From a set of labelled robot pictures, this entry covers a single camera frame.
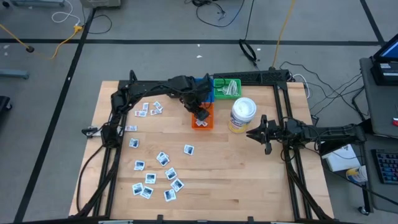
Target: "yellow cable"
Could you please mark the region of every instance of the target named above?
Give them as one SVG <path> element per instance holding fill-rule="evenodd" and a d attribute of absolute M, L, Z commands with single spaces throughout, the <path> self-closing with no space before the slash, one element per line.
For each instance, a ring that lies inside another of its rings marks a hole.
<path fill-rule="evenodd" d="M 271 66 L 271 67 L 274 67 L 274 65 L 275 65 L 275 62 L 276 62 L 276 58 L 278 57 L 279 42 L 280 42 L 280 40 L 281 40 L 281 38 L 282 38 L 282 34 L 284 33 L 284 30 L 285 30 L 285 26 L 286 26 L 286 24 L 287 24 L 287 21 L 289 20 L 289 17 L 290 17 L 290 15 L 291 15 L 292 11 L 293 11 L 293 6 L 294 6 L 294 3 L 295 3 L 295 2 L 296 2 L 296 0 L 292 0 L 292 4 L 290 5 L 290 9 L 289 9 L 289 12 L 287 13 L 287 16 L 286 16 L 286 19 L 285 19 L 284 25 L 282 26 L 282 30 L 280 30 L 280 34 L 279 34 L 279 38 L 278 38 L 278 42 L 276 43 L 276 49 L 275 49 L 275 55 L 274 55 L 274 61 L 273 61 L 273 63 L 272 63 L 272 66 Z"/>
<path fill-rule="evenodd" d="M 27 49 L 30 48 L 30 46 L 26 45 L 26 44 L 23 43 L 21 40 L 19 40 L 18 37 L 16 37 L 11 31 L 7 30 L 7 28 L 5 28 L 2 24 L 0 24 L 0 27 L 1 27 L 2 29 L 4 29 L 9 35 L 11 35 L 14 39 L 16 39 L 20 44 L 22 44 L 25 48 L 27 48 Z M 61 45 L 64 44 L 64 43 L 66 43 L 66 42 L 68 42 L 68 41 L 69 41 L 70 39 L 72 39 L 79 31 L 81 31 L 81 30 L 83 29 L 83 27 L 81 27 L 81 26 L 73 26 L 73 28 L 74 28 L 74 30 L 75 30 L 75 31 L 73 32 L 73 34 L 72 34 L 70 37 L 68 37 L 66 40 L 64 40 L 64 41 L 62 41 L 60 44 L 58 44 L 58 46 L 57 46 L 57 48 L 55 49 L 55 52 L 54 52 L 54 54 L 52 55 L 52 57 L 48 58 L 48 57 L 46 57 L 45 55 L 43 55 L 43 54 L 41 54 L 41 53 L 38 53 L 38 52 L 33 52 L 33 53 L 34 53 L 35 55 L 38 55 L 38 56 L 44 58 L 44 59 L 53 60 L 53 59 L 57 56 L 58 50 L 59 50 L 59 48 L 61 47 Z"/>
<path fill-rule="evenodd" d="M 11 35 L 11 37 L 13 37 L 14 39 L 16 39 L 20 44 L 22 44 L 24 47 L 29 48 L 28 45 L 26 45 L 25 43 L 23 43 L 20 39 L 18 39 L 18 37 L 16 37 L 11 31 L 7 30 L 7 28 L 5 28 L 2 24 L 0 24 L 0 27 L 2 29 L 4 29 L 4 31 L 6 31 L 9 35 Z"/>

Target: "plastic jar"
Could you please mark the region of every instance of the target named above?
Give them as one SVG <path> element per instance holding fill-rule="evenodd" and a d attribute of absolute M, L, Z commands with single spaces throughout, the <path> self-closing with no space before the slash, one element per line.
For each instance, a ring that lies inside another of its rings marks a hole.
<path fill-rule="evenodd" d="M 368 181 L 368 175 L 366 173 L 366 166 L 360 166 L 357 168 L 352 168 L 352 169 L 347 170 L 346 177 L 348 180 L 355 182 L 355 183 Z"/>
<path fill-rule="evenodd" d="M 243 133 L 250 121 L 256 115 L 257 106 L 249 98 L 242 97 L 235 101 L 231 110 L 231 120 L 229 121 L 229 129 L 234 133 Z"/>

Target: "white cable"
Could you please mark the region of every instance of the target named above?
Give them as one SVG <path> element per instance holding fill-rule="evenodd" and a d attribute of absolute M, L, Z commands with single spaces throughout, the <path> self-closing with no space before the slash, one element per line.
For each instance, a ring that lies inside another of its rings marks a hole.
<path fill-rule="evenodd" d="M 78 25 L 80 24 L 80 18 L 77 17 L 77 16 L 75 16 L 75 15 L 72 15 L 73 6 L 72 6 L 72 4 L 71 4 L 68 0 L 65 0 L 65 1 L 66 1 L 67 3 L 69 3 L 69 5 L 70 5 L 70 12 L 69 12 L 69 13 L 66 13 L 66 12 L 56 12 L 56 13 L 52 14 L 51 19 L 53 20 L 53 22 L 61 23 L 61 22 L 65 21 L 66 19 L 68 19 L 68 17 L 72 16 L 72 17 L 78 19 L 78 21 L 77 21 L 77 23 L 76 23 L 76 26 L 78 26 Z M 64 15 L 67 15 L 67 16 L 66 16 L 64 19 L 60 20 L 60 21 L 56 21 L 56 20 L 54 19 L 54 16 L 57 15 L 57 14 L 64 14 Z"/>
<path fill-rule="evenodd" d="M 302 79 L 304 79 L 305 86 L 307 87 L 307 93 L 308 93 L 308 94 L 307 94 L 307 99 L 310 98 L 310 96 L 311 96 L 310 87 L 308 86 L 308 83 L 307 83 L 306 79 L 305 79 L 304 76 L 301 75 L 301 74 L 295 74 L 295 75 L 293 76 L 293 78 L 296 77 L 296 76 L 300 76 Z"/>

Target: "chair wheel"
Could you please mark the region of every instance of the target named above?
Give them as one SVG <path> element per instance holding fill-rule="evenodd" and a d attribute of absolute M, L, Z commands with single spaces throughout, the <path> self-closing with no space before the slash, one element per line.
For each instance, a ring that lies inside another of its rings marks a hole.
<path fill-rule="evenodd" d="M 6 2 L 6 1 L 3 1 L 3 2 L 2 2 L 2 5 L 3 5 L 4 7 L 6 7 L 6 8 L 9 8 L 9 7 L 10 7 L 10 4 L 9 4 L 8 2 Z"/>
<path fill-rule="evenodd" d="M 366 216 L 369 215 L 369 212 L 367 212 L 367 211 L 365 210 L 365 207 L 362 207 L 362 206 L 358 207 L 358 211 L 359 211 L 362 215 L 366 215 Z"/>

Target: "keyboard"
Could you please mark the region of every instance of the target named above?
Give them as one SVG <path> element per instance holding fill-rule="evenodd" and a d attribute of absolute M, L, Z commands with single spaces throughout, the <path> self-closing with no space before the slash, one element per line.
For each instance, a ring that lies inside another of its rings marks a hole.
<path fill-rule="evenodd" d="M 267 70 L 256 72 L 230 72 L 217 73 L 214 78 L 238 78 L 244 84 L 273 84 L 275 82 L 286 82 L 289 78 L 288 70 Z"/>
<path fill-rule="evenodd" d="M 380 181 L 383 184 L 398 184 L 398 151 L 373 149 L 371 152 Z"/>

